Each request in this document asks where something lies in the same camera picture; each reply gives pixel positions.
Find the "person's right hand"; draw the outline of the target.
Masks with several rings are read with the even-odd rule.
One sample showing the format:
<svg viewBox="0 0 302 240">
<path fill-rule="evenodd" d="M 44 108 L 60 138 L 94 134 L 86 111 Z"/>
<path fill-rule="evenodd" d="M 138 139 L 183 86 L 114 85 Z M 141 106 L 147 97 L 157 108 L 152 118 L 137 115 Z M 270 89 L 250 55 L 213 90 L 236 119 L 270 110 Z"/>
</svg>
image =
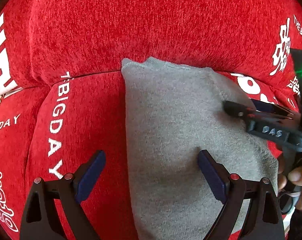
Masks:
<svg viewBox="0 0 302 240">
<path fill-rule="evenodd" d="M 302 166 L 292 170 L 287 176 L 283 175 L 285 168 L 285 159 L 283 154 L 278 158 L 278 190 L 281 190 L 285 187 L 287 181 L 291 181 L 293 184 L 302 187 Z M 302 192 L 298 199 L 297 204 L 295 205 L 296 209 L 302 211 Z"/>
</svg>

